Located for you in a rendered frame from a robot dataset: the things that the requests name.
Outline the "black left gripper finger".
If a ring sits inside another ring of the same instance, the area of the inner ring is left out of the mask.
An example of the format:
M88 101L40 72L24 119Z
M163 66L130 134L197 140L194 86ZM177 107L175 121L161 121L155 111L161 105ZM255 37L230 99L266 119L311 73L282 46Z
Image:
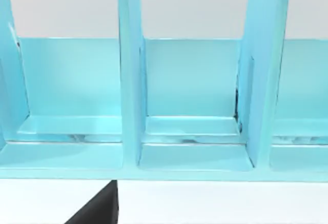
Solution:
M64 224L118 224L117 180L111 180Z

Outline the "light blue rack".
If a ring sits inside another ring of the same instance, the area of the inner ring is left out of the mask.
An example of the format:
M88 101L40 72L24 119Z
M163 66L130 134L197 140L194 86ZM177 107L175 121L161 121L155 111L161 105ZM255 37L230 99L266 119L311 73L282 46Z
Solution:
M248 0L241 39L19 37L0 0L0 179L328 182L328 39Z

